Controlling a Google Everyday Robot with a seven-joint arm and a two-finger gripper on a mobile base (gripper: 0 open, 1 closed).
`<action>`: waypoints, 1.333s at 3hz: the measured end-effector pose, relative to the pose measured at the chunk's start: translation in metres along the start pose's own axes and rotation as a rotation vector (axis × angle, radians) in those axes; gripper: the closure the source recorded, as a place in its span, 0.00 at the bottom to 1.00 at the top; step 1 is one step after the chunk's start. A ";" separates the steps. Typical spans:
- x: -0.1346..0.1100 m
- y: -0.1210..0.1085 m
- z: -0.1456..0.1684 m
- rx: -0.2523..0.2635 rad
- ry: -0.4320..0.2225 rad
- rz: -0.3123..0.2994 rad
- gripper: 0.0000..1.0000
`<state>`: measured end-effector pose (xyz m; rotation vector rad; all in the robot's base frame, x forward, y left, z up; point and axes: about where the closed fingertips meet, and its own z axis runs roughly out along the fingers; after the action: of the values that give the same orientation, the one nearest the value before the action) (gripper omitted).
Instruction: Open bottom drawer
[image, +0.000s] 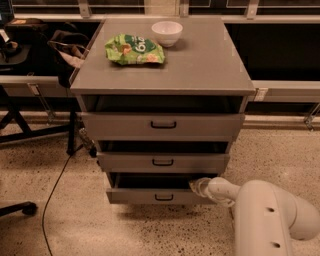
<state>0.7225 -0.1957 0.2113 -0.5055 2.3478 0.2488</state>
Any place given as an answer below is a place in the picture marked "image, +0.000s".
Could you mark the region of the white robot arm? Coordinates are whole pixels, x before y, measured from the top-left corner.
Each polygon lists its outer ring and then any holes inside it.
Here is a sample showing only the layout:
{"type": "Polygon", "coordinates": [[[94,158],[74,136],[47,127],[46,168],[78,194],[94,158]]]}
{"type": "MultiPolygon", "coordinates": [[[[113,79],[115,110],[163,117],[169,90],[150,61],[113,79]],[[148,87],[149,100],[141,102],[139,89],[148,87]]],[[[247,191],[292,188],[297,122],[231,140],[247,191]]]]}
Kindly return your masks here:
{"type": "Polygon", "coordinates": [[[198,196],[235,208],[235,256],[294,256],[293,239],[311,240],[320,233],[319,210],[269,182],[238,186],[216,177],[189,185],[198,196]]]}

